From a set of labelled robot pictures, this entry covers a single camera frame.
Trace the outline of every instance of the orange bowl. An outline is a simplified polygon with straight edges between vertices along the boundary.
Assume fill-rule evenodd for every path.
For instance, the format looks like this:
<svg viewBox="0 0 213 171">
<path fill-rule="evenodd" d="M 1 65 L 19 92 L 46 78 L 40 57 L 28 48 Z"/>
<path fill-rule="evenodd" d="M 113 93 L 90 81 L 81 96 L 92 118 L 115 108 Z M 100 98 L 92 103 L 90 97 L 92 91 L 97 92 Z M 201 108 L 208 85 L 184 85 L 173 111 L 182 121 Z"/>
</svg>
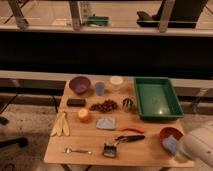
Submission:
<svg viewBox="0 0 213 171">
<path fill-rule="evenodd" d="M 163 146 L 163 140 L 168 138 L 170 135 L 173 135 L 176 140 L 180 140 L 183 136 L 182 132 L 173 127 L 165 127 L 159 133 L 160 144 Z"/>
</svg>

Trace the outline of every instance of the wooden table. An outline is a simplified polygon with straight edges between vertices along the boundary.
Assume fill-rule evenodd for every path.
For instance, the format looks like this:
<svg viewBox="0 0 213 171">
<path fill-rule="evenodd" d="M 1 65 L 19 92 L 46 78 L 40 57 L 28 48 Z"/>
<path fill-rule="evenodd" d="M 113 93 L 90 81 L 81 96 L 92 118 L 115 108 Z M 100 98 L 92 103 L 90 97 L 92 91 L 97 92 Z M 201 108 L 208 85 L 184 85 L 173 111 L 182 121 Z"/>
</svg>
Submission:
<svg viewBox="0 0 213 171">
<path fill-rule="evenodd" d="M 137 110 L 132 113 L 126 113 L 122 110 L 122 100 L 124 98 L 135 99 L 133 80 L 125 81 L 119 91 L 112 91 L 110 84 L 106 84 L 104 96 L 97 96 L 94 93 L 95 81 L 92 81 L 92 88 L 86 94 L 80 97 L 75 95 L 68 86 L 67 81 L 64 94 L 61 99 L 59 113 L 66 111 L 68 113 L 68 123 L 70 126 L 69 137 L 50 137 L 46 150 L 44 161 L 47 163 L 60 164 L 79 164 L 79 165 L 105 165 L 105 166 L 159 166 L 159 167 L 193 167 L 194 162 L 178 163 L 174 157 L 171 157 L 159 144 L 158 134 L 164 127 L 171 126 L 182 130 L 179 120 L 173 122 L 148 122 L 140 120 Z M 97 111 L 91 111 L 93 119 L 89 123 L 81 123 L 77 117 L 77 107 L 68 107 L 66 105 L 68 98 L 86 98 L 87 105 L 97 102 L 103 102 L 105 99 L 113 99 L 119 105 L 119 110 L 109 114 L 101 114 Z M 105 142 L 113 140 L 119 135 L 136 134 L 132 131 L 106 131 L 96 129 L 96 122 L 101 117 L 112 116 L 116 119 L 116 127 L 125 125 L 140 125 L 145 129 L 146 138 L 132 143 L 121 143 L 118 145 L 117 158 L 106 158 L 102 155 Z M 65 147 L 86 149 L 93 152 L 92 155 L 71 153 L 62 153 Z"/>
</svg>

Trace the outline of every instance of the green tray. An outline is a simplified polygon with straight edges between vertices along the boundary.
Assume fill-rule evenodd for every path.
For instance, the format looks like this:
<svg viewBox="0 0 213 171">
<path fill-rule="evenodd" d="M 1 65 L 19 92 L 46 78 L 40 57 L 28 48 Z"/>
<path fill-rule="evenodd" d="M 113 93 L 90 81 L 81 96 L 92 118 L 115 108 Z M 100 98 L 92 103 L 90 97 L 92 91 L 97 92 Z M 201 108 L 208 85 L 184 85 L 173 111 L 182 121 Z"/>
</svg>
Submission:
<svg viewBox="0 0 213 171">
<path fill-rule="evenodd" d="M 134 78 L 137 106 L 141 119 L 176 120 L 183 117 L 169 78 Z"/>
<path fill-rule="evenodd" d="M 105 16 L 90 16 L 87 18 L 86 25 L 108 26 L 109 17 Z"/>
</svg>

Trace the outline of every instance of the spoon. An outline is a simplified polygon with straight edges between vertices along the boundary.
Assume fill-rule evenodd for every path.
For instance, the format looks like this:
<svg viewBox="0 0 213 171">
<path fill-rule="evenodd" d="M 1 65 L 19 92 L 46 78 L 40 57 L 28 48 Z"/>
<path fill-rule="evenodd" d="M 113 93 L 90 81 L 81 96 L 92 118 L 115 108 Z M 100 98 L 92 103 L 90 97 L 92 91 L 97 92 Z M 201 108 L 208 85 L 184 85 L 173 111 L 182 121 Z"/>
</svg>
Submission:
<svg viewBox="0 0 213 171">
<path fill-rule="evenodd" d="M 71 149 L 71 148 L 69 148 L 69 147 L 66 147 L 66 148 L 64 149 L 64 153 L 69 154 L 69 153 L 72 153 L 72 152 L 85 153 L 85 154 L 92 154 L 91 151 L 87 151 L 87 150 Z"/>
</svg>

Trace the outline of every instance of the purple bowl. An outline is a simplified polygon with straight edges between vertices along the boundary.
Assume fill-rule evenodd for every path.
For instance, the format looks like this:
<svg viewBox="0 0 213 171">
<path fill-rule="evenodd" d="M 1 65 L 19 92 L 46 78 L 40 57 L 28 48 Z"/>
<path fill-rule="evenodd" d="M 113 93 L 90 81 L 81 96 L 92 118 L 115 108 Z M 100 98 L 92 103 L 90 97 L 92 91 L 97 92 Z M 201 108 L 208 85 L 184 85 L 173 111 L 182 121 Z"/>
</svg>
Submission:
<svg viewBox="0 0 213 171">
<path fill-rule="evenodd" d="M 83 94 L 90 88 L 91 82 L 87 77 L 78 76 L 73 78 L 70 83 L 69 87 L 77 94 Z"/>
</svg>

